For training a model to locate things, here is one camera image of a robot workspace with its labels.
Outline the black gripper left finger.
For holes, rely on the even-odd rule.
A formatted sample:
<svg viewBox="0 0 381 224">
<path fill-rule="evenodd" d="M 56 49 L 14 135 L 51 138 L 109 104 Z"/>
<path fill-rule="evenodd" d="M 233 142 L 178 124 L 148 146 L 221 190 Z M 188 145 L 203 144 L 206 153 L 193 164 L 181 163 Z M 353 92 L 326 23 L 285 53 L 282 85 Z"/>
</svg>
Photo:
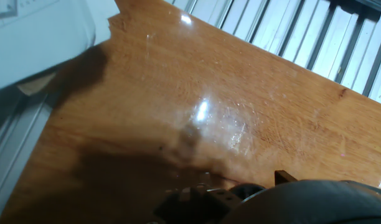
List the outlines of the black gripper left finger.
<svg viewBox="0 0 381 224">
<path fill-rule="evenodd" d="M 165 192 L 164 200 L 145 219 L 147 224 L 220 223 L 242 200 L 224 189 L 197 184 Z"/>
</svg>

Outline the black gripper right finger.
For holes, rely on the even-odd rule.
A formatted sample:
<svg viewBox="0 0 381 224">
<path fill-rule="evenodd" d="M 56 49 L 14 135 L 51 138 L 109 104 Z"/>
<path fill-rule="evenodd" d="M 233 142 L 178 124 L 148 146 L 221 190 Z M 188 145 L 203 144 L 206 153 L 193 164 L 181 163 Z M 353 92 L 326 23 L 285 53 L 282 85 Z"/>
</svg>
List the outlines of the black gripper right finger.
<svg viewBox="0 0 381 224">
<path fill-rule="evenodd" d="M 275 185 L 296 182 L 297 179 L 287 173 L 285 170 L 276 170 L 274 173 Z"/>
</svg>

